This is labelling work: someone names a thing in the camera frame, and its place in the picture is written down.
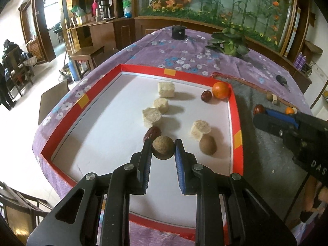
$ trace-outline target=kiwi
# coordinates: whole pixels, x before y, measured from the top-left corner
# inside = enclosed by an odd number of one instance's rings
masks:
[[[160,160],[170,159],[175,152],[175,144],[168,136],[159,136],[153,141],[153,155]]]
[[[206,155],[215,154],[215,152],[217,150],[215,139],[208,134],[204,134],[203,137],[199,141],[199,148],[202,151],[202,153],[204,153]]]

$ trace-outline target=bread piece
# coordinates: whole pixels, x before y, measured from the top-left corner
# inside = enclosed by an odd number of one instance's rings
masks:
[[[169,102],[165,98],[158,98],[154,101],[154,107],[164,114],[169,109]]]
[[[159,82],[158,93],[161,98],[174,97],[174,84],[172,82]]]
[[[191,136],[200,141],[204,134],[208,134],[211,132],[210,125],[204,120],[196,120],[191,127],[190,134]]]
[[[142,116],[145,127],[150,128],[159,125],[162,114],[156,108],[148,107],[145,110],[142,110]]]

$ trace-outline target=finger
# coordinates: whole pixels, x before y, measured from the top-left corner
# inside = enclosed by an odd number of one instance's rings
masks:
[[[316,185],[317,185],[317,180],[313,176],[310,176],[305,184],[303,210],[306,212],[309,212],[313,207]]]
[[[322,202],[328,203],[328,188],[323,187],[319,192],[318,199]]]

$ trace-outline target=window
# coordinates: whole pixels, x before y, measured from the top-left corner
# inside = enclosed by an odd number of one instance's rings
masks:
[[[60,22],[60,10],[58,0],[44,0],[44,15],[46,17],[47,28],[53,28]]]

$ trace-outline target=orange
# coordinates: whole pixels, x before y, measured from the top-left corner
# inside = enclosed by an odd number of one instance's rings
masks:
[[[295,111],[291,107],[287,107],[286,110],[285,110],[285,113],[287,115],[289,115],[289,114],[295,114]]]
[[[226,83],[217,82],[213,85],[212,92],[214,97],[216,97],[219,100],[223,100],[229,96],[230,89]]]

